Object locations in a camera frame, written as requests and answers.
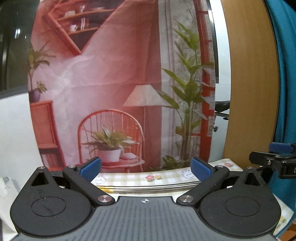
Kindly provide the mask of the checkered bunny tablecloth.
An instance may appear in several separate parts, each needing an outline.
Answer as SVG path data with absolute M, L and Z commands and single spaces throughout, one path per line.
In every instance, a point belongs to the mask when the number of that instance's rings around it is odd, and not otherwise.
M 37 168 L 10 210 L 15 240 L 278 240 L 293 211 L 268 188 L 265 169 L 240 168 L 197 206 L 176 203 L 189 190 L 107 193 L 115 203 L 93 206 L 61 172 Z M 155 186 L 199 181 L 191 166 L 143 173 L 99 173 L 95 186 Z

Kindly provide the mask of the long metal rod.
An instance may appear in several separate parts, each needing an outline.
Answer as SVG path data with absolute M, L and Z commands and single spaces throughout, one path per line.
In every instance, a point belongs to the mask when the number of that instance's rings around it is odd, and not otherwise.
M 97 188 L 106 193 L 125 193 L 125 194 L 142 194 L 142 193 L 165 193 L 171 191 L 189 190 L 200 184 L 200 181 L 165 184 L 155 186 L 97 186 Z

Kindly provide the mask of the wooden door panel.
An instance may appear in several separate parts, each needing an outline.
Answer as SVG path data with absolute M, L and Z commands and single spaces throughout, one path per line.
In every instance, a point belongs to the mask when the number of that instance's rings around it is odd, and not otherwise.
M 241 168 L 266 152 L 278 114 L 278 56 L 263 1 L 222 1 L 231 65 L 230 115 L 223 157 Z

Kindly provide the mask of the black office chair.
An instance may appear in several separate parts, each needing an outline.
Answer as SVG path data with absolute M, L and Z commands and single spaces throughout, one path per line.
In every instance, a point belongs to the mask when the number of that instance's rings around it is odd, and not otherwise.
M 215 119 L 216 117 L 222 117 L 224 120 L 228 121 L 229 120 L 229 114 L 225 113 L 225 111 L 230 109 L 230 101 L 225 100 L 225 101 L 215 101 Z

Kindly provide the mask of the printed room backdrop cloth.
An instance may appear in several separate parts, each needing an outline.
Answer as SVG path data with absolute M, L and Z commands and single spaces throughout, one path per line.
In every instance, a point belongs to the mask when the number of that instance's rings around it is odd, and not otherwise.
M 217 61 L 208 1 L 40 1 L 29 53 L 37 146 L 50 170 L 208 161 Z

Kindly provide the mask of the teal curtain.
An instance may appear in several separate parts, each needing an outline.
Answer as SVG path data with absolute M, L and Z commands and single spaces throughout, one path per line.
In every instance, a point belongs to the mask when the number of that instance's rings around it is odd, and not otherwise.
M 295 2 L 265 1 L 275 35 L 280 95 L 274 141 L 295 143 Z M 295 220 L 295 179 L 278 178 L 274 172 L 268 183 L 272 192 L 292 211 L 293 216 L 276 235 L 280 237 Z

